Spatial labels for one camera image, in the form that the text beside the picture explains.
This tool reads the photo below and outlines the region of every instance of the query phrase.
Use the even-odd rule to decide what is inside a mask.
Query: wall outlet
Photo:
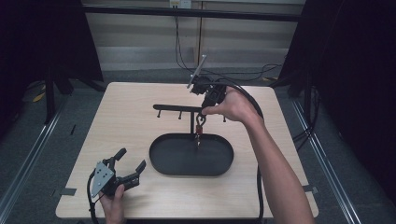
[[[169,7],[191,9],[191,0],[169,0]]]

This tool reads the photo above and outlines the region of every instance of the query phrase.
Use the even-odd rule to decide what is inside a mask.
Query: black tray
[[[204,133],[197,148],[194,133],[167,133],[151,144],[152,166],[164,175],[222,175],[233,163],[233,147],[223,137]]]

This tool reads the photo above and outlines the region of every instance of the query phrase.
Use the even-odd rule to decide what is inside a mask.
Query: table
[[[282,150],[303,186],[308,185],[300,159],[276,99],[274,90],[245,87],[262,108],[268,131]],[[208,116],[204,133],[215,133],[233,146],[231,168],[217,177],[167,176],[151,165],[149,147],[164,133],[189,133],[190,113],[153,109],[155,104],[200,106],[203,95],[190,93],[186,85],[152,83],[110,83],[97,110],[75,167],[66,184],[77,189],[74,196],[62,196],[56,215],[87,218],[86,185],[98,161],[108,159],[125,147],[127,153],[116,163],[117,175],[126,176],[142,160],[146,170],[140,186],[125,192],[127,218],[255,218],[259,215],[256,186],[257,161],[248,134],[239,122],[223,122],[223,116]],[[314,216],[318,207],[312,192],[306,193]],[[103,217],[100,204],[96,215]],[[264,197],[264,217],[272,217]]]

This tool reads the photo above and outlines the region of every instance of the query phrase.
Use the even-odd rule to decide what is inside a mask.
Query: jewelry stand
[[[159,110],[191,113],[190,133],[166,133],[151,144],[149,157],[152,166],[164,175],[217,176],[228,171],[233,163],[233,147],[223,137],[203,133],[200,144],[197,144],[194,132],[194,114],[201,107],[180,105],[154,105]]]

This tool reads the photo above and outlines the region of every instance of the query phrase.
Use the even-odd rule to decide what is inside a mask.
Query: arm
[[[276,223],[315,223],[300,181],[268,133],[264,120],[244,95],[227,88],[224,101],[220,105],[205,108],[202,113],[222,114],[244,124]]]
[[[123,214],[122,196],[125,187],[119,185],[116,189],[114,198],[107,197],[99,192],[100,203],[105,212],[106,224],[123,224],[126,222]]]

